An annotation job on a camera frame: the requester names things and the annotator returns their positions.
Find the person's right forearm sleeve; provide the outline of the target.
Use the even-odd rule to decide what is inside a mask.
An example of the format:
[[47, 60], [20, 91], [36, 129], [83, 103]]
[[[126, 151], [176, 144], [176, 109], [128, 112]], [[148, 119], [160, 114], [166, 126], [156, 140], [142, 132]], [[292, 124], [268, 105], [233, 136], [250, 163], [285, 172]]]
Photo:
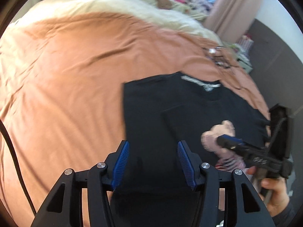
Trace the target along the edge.
[[278, 215], [272, 217], [276, 227], [287, 227], [295, 217], [295, 211], [291, 202]]

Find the person's right hand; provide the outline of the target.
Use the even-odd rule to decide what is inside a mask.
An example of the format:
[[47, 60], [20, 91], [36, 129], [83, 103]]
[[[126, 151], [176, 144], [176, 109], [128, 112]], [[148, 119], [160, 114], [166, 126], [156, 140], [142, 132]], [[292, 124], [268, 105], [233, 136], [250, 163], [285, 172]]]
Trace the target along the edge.
[[266, 208], [271, 217], [280, 214], [289, 204], [290, 198], [287, 194], [287, 185], [284, 178], [264, 178], [260, 181], [260, 186], [272, 191], [271, 198], [266, 204]]

